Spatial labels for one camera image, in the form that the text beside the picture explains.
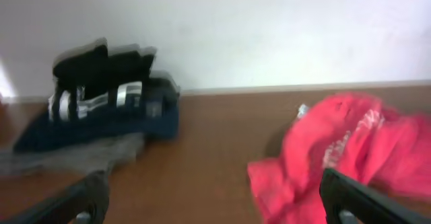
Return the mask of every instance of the pile of clothes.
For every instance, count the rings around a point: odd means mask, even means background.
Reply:
[[[67,152],[82,160],[82,146],[87,147],[85,153],[94,154],[90,159],[103,151],[135,155],[142,137],[175,138],[179,93],[171,77],[150,76],[154,58],[154,53],[142,55],[138,50],[108,55],[107,46],[100,45],[59,61],[53,67],[56,86],[48,108],[28,125],[13,155],[0,155],[0,173],[36,167],[46,156],[58,160],[59,153],[63,159],[68,156],[67,163],[74,161]],[[133,149],[125,147],[130,142]]]
[[[431,197],[431,121],[364,94],[330,96],[286,133],[280,157],[248,165],[266,223],[326,223],[319,196],[325,168],[388,192]]]

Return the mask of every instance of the red cloth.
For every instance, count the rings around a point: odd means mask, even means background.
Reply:
[[[311,108],[288,131],[281,155],[249,163],[265,223],[326,223],[319,196],[325,167],[389,190],[431,196],[431,124],[372,96],[339,94]]]

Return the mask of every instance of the crumpled red garment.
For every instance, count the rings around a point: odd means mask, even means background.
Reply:
[[[337,94],[293,124],[276,159],[248,164],[265,223],[326,223],[319,184],[333,167],[362,184],[431,196],[431,124],[364,94]]]

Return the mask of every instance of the wall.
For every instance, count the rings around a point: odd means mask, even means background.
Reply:
[[[431,0],[0,0],[0,92],[46,96],[65,50],[158,48],[183,89],[431,79]]]

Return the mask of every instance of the pink fabric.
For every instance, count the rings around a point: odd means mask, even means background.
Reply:
[[[251,190],[265,223],[326,223],[319,184],[326,167],[368,184],[431,196],[431,124],[378,98],[331,96],[297,121],[277,159],[249,163]]]

